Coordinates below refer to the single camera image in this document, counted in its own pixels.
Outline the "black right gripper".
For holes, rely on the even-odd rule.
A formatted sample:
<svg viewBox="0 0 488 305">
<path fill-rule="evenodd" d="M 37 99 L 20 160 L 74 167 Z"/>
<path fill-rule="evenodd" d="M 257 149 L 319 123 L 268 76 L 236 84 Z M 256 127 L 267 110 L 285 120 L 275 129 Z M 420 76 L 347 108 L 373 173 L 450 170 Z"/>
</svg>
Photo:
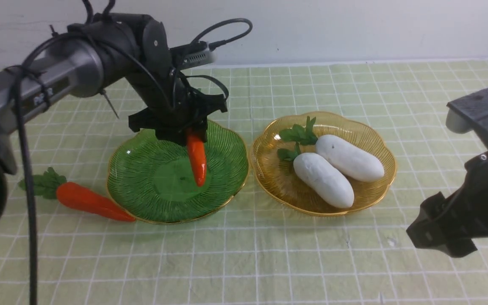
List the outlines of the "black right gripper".
<svg viewBox="0 0 488 305">
<path fill-rule="evenodd" d="M 417 249 L 463 258 L 476 252 L 474 239 L 488 238 L 488 150 L 467 161 L 465 168 L 459 189 L 422 201 L 418 216 L 406 229 Z"/>
</svg>

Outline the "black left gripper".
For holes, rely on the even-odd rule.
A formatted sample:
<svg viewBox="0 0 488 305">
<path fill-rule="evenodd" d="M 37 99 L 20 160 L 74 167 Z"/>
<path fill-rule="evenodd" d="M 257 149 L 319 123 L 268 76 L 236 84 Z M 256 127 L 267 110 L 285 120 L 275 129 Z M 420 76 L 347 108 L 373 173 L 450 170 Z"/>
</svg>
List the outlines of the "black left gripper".
<svg viewBox="0 0 488 305">
<path fill-rule="evenodd" d="M 190 76 L 178 73 L 159 86 L 147 73 L 135 68 L 128 74 L 128 82 L 146 105 L 143 110 L 128 116 L 128 127 L 134 133 L 142 129 L 155 130 L 157 139 L 187 145 L 188 136 L 207 142 L 208 116 L 228 111 L 228 88 L 218 79 L 198 75 L 217 85 L 221 94 L 205 94 L 192 87 Z"/>
</svg>

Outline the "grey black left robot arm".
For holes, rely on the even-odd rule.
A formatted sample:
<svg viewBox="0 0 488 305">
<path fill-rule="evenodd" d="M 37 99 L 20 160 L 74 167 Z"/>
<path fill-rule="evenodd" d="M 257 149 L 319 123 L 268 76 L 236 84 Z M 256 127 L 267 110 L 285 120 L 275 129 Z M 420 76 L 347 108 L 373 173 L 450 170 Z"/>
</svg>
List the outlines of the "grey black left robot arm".
<svg viewBox="0 0 488 305">
<path fill-rule="evenodd" d="M 228 89 L 200 93 L 183 70 L 213 62 L 211 52 L 234 38 L 207 43 L 203 31 L 189 44 L 170 48 L 163 23 L 149 15 L 103 12 L 67 27 L 39 45 L 22 64 L 0 71 L 0 217 L 6 207 L 6 175 L 17 172 L 10 135 L 68 95 L 89 98 L 126 79 L 146 108 L 128 118 L 137 133 L 155 130 L 161 140 L 186 145 L 189 133 L 206 141 L 207 116 L 227 111 Z"/>
</svg>

